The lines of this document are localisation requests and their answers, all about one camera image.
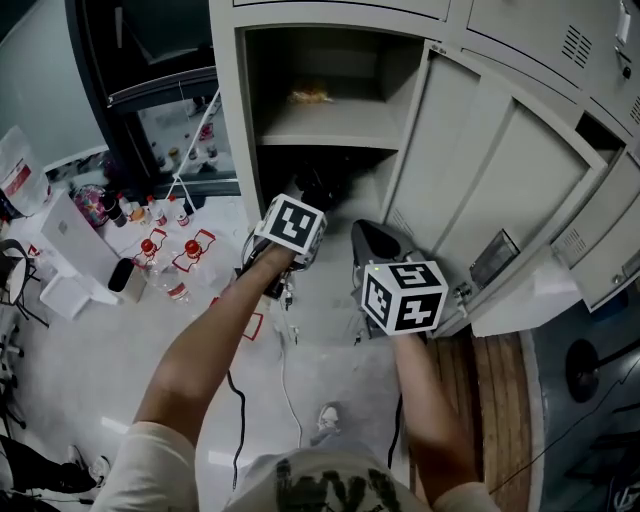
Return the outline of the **person's right forearm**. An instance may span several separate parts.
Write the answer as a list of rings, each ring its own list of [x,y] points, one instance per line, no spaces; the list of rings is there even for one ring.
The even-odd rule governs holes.
[[[451,405],[426,344],[415,334],[392,338],[409,445],[426,499],[479,480],[468,433]]]

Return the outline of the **grey metal locker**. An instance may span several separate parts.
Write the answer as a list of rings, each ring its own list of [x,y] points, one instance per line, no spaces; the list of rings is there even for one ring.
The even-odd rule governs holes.
[[[252,222],[274,196],[292,191],[303,158],[331,150],[371,158],[330,214],[316,264],[294,275],[273,306],[276,329],[289,340],[342,344],[367,335],[351,296],[351,226],[360,218],[392,226],[385,198],[426,42],[522,87],[605,160],[605,175],[566,226],[621,154],[640,162],[640,0],[210,0],[209,7],[228,134]],[[324,86],[333,102],[289,103],[289,92],[303,84]],[[437,333],[471,326],[550,256],[567,269],[551,247],[566,226],[515,286],[473,318],[448,328],[439,322]]]

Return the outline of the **clear water jug red label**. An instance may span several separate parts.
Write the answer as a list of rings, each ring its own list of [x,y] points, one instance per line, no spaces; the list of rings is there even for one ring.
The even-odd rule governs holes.
[[[18,126],[0,140],[0,189],[22,216],[38,214],[51,197],[43,166]]]

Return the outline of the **person's grey trouser leg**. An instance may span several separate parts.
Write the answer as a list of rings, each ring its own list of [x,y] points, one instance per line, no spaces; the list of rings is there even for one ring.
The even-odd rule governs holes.
[[[309,447],[313,449],[349,452],[354,444],[351,440],[336,429],[323,429],[309,441]]]

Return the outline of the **clear plastic card holder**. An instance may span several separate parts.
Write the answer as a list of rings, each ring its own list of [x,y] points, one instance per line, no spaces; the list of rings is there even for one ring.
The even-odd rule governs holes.
[[[486,288],[519,254],[518,246],[501,229],[469,267],[473,283],[480,290]]]

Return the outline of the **clear bottle red label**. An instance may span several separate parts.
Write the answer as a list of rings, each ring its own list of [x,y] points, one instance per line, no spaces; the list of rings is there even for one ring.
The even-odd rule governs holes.
[[[167,280],[163,285],[163,290],[175,304],[188,305],[192,302],[192,295],[181,278]]]

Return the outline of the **snack packet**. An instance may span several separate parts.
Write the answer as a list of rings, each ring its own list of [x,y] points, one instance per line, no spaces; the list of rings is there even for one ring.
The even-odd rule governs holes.
[[[291,104],[315,105],[332,103],[333,98],[322,85],[303,84],[292,88],[287,96],[287,101]]]

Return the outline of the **person's grey shoe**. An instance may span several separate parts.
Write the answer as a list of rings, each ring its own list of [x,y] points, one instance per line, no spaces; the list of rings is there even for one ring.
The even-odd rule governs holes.
[[[318,433],[338,434],[341,430],[340,404],[330,402],[320,409],[317,420]]]

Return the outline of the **person's printed light shirt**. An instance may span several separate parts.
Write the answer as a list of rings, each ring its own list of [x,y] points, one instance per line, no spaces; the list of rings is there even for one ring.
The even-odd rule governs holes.
[[[180,433],[134,424],[91,512],[199,512],[195,448]],[[501,512],[486,486],[420,501],[372,455],[304,448],[257,459],[224,512]]]

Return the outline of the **white foam block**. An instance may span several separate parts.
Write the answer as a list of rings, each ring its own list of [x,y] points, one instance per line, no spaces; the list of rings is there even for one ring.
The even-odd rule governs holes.
[[[546,258],[504,298],[471,322],[476,337],[531,330],[552,320],[581,294],[569,271],[554,256]]]

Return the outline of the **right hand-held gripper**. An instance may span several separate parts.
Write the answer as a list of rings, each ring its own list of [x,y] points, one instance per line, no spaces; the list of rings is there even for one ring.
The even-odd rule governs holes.
[[[449,291],[435,260],[406,234],[359,219],[351,229],[352,297],[371,339],[433,331]]]

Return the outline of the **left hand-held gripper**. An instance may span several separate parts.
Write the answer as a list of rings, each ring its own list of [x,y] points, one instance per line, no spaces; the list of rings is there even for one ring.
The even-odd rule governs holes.
[[[288,272],[306,270],[316,258],[327,225],[321,210],[286,194],[277,195],[246,240],[241,272],[248,270],[271,243],[296,253]]]

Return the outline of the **white water dispenser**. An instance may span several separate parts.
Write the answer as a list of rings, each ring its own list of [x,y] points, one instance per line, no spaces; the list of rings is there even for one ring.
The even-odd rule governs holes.
[[[120,303],[108,284],[119,257],[90,226],[68,193],[56,190],[44,210],[14,221],[8,236],[55,271],[40,300],[72,320],[91,300]]]

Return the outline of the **black round stand base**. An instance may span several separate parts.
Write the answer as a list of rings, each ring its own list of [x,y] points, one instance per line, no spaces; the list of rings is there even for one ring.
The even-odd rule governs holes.
[[[586,339],[574,341],[565,358],[565,380],[573,400],[577,403],[586,403],[591,400],[599,386],[599,370],[637,349],[640,349],[640,338],[600,358],[590,341]]]

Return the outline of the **black bag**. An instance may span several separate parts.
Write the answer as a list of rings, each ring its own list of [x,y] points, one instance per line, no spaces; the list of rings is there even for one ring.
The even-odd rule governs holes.
[[[306,159],[299,164],[294,183],[302,202],[326,213],[347,198],[358,171],[355,162],[348,159]]]

